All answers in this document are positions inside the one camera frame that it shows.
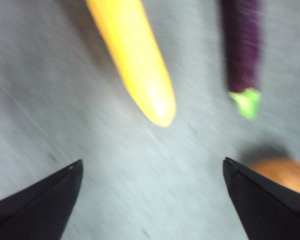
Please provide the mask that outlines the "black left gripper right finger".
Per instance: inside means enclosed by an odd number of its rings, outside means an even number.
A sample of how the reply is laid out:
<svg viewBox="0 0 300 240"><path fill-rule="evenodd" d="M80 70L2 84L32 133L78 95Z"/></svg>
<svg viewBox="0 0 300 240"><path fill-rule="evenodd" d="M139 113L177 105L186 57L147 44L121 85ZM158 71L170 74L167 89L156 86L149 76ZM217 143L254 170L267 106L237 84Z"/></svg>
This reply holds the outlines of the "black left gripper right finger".
<svg viewBox="0 0 300 240"><path fill-rule="evenodd" d="M300 240L300 193L225 158L229 197L250 240Z"/></svg>

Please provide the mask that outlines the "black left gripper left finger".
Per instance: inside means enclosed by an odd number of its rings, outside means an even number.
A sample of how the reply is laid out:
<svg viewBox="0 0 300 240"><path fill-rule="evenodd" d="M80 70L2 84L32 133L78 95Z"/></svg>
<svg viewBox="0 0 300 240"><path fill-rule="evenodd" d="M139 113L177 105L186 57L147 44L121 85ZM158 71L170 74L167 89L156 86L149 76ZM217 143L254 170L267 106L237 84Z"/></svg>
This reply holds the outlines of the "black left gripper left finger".
<svg viewBox="0 0 300 240"><path fill-rule="evenodd" d="M78 199L83 162L77 160L0 200L0 240L59 240Z"/></svg>

